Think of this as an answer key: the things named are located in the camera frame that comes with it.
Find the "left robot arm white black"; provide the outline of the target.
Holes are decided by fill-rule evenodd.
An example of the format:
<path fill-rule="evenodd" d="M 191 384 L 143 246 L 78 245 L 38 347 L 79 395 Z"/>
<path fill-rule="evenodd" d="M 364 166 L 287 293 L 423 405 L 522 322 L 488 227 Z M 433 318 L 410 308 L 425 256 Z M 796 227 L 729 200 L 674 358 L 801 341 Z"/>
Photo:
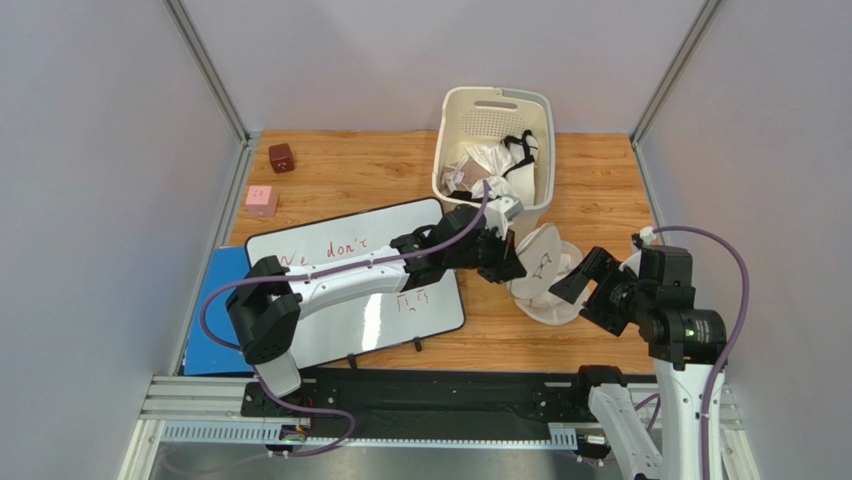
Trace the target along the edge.
<path fill-rule="evenodd" d="M 435 225 L 401 235 L 378 250 L 323 266 L 289 268 L 276 257 L 258 260 L 241 280 L 215 290 L 239 351 L 270 398 L 297 391 L 301 375 L 291 354 L 299 323 L 312 314 L 376 294 L 419 290 L 448 272 L 475 270 L 491 283 L 523 278 L 512 229 L 521 202 L 504 196 L 478 207 L 460 205 Z"/>

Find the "white mesh laundry bag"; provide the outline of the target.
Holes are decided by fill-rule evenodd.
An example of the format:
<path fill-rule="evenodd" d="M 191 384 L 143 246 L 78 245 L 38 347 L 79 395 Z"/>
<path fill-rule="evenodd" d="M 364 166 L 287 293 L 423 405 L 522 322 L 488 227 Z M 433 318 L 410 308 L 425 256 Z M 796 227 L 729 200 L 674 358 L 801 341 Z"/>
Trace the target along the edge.
<path fill-rule="evenodd" d="M 549 326 L 576 319 L 589 289 L 585 288 L 576 301 L 562 300 L 549 289 L 579 265 L 584 258 L 581 249 L 563 240 L 555 224 L 545 223 L 521 241 L 517 253 L 527 275 L 507 283 L 515 304 L 528 317 Z"/>

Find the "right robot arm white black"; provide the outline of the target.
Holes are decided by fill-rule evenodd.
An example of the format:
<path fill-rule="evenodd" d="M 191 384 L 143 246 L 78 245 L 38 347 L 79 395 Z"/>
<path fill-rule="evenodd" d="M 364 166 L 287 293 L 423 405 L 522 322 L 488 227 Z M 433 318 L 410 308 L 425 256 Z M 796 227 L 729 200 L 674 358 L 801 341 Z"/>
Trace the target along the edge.
<path fill-rule="evenodd" d="M 604 430 L 626 479 L 721 479 L 719 438 L 723 375 L 716 364 L 727 344 L 726 327 L 713 310 L 694 306 L 691 254 L 648 245 L 628 262 L 595 247 L 550 293 L 573 303 L 596 286 L 580 314 L 619 336 L 629 324 L 648 346 L 663 415 L 663 446 L 656 447 L 631 404 L 616 367 L 580 368 L 580 388 Z"/>

